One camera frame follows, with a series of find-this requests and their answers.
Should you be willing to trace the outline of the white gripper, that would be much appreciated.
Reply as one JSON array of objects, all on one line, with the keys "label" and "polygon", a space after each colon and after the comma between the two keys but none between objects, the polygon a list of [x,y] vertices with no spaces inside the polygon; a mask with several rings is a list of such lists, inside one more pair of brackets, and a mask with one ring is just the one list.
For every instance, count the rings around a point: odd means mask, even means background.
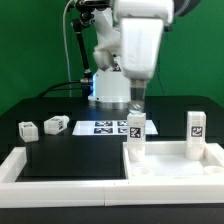
[{"label": "white gripper", "polygon": [[124,76],[132,79],[129,103],[132,114],[144,111],[144,80],[150,80],[154,75],[163,26],[161,19],[151,18],[122,18],[120,30],[114,29],[104,18],[95,22],[98,38],[94,51],[95,62],[100,69],[107,70],[114,66],[112,55],[120,56]]}]

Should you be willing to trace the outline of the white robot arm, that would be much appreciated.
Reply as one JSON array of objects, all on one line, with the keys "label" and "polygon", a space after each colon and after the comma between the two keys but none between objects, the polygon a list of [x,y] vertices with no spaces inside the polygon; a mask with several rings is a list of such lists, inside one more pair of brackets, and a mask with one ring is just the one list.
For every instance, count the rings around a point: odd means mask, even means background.
[{"label": "white robot arm", "polygon": [[106,0],[116,27],[98,14],[104,35],[93,53],[97,66],[106,71],[120,57],[123,75],[130,80],[129,111],[144,110],[145,91],[155,73],[162,34],[175,17],[191,12],[201,0]]}]

